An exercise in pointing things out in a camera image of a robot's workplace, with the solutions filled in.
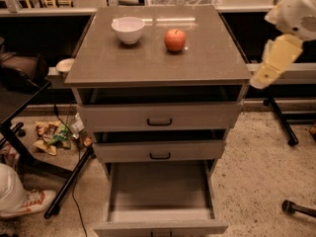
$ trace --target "concrete floor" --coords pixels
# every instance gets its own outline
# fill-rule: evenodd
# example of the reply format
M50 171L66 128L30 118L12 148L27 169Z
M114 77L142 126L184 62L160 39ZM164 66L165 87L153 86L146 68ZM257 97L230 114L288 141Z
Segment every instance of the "concrete floor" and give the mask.
M294 106L315 110L315 103ZM316 219L301 213L282 212L284 199L316 208L316 144L306 125L293 125L299 144L290 147L279 121L270 108L260 103L245 105L231 129L223 157L212 175L218 219L228 222L223 237L311 237L316 236ZM22 141L35 157L73 169L78 161L75 150L58 149L56 156L39 152L36 120L56 120L51 112L24 111L14 122L25 124L27 136ZM63 179L50 175L25 173L26 189L59 190ZM75 188L83 222L89 237L96 237L93 227L103 221L104 198L108 188L103 168L97 159L88 161ZM0 234L20 237L85 236L71 191L64 198L58 215L44 219L44 212L0 222Z

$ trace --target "apple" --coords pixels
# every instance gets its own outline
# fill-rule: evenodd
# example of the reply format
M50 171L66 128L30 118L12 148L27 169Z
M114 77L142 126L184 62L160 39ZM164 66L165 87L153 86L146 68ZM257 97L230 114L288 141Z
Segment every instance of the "apple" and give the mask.
M186 44L186 34L180 29L168 30L164 42L168 50L180 51Z

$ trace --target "person's foot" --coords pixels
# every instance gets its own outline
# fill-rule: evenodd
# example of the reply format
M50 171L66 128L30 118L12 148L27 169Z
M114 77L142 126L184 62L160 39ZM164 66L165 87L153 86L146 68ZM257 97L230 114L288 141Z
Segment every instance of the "person's foot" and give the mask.
M56 192L34 190L28 192L28 196L28 201L20 209L15 211L0 211L0 218L13 218L45 210L56 197Z

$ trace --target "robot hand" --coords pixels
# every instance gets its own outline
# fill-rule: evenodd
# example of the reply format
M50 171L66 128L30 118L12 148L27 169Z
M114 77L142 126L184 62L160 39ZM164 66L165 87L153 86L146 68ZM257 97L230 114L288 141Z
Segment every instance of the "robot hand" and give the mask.
M301 54L304 41L316 40L316 0L282 0L265 19L283 35L265 46L261 67L250 80L257 89L270 86L286 71Z

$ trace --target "black bag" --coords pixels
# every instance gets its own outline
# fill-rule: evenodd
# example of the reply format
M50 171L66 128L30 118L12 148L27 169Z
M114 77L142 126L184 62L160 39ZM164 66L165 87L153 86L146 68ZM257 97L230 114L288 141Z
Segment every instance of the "black bag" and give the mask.
M4 52L0 55L0 79L9 89L32 90L38 88L38 82L48 74L44 57L17 55L15 52Z

